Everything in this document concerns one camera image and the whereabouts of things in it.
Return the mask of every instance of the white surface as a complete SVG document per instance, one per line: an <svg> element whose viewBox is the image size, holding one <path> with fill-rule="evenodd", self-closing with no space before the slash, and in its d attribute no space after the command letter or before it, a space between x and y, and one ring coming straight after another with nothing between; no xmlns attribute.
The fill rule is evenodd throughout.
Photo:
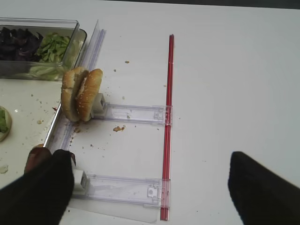
<svg viewBox="0 0 300 225"><path fill-rule="evenodd" d="M75 0L70 10L70 2L55 2L2 1L0 13L77 19L89 35L99 19L107 35L97 67L114 103L165 103L168 35L175 34L170 224L241 224L227 188L235 150L300 186L298 10ZM0 157L16 158L17 150L4 151ZM0 175L1 182L12 177ZM142 223L71 210L61 224Z"/></svg>

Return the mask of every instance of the food container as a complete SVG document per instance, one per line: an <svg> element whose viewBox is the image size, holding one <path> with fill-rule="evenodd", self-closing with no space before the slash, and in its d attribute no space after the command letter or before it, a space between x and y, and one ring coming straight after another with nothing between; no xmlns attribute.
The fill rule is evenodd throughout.
<svg viewBox="0 0 300 225"><path fill-rule="evenodd" d="M57 34L69 37L64 53L55 62L0 60L0 78L61 80L65 71L73 68L83 53L87 34L75 20L0 18L0 30L22 29L36 37Z"/></svg>

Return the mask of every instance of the red straw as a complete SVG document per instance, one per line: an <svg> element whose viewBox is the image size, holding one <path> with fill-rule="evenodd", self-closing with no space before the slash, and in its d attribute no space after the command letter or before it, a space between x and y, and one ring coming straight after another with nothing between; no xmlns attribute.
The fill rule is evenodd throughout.
<svg viewBox="0 0 300 225"><path fill-rule="evenodd" d="M169 61L168 61L168 84L167 84L167 100L166 105L172 106L172 86L173 86L173 51L174 51L174 35L169 36ZM168 119L171 118L171 111L167 111ZM170 153L171 153L171 125L165 124L165 143L164 143L164 161L163 161L163 180L170 179ZM168 201L169 185L165 183L165 191L162 198ZM168 208L161 208L160 220L168 220Z"/></svg>

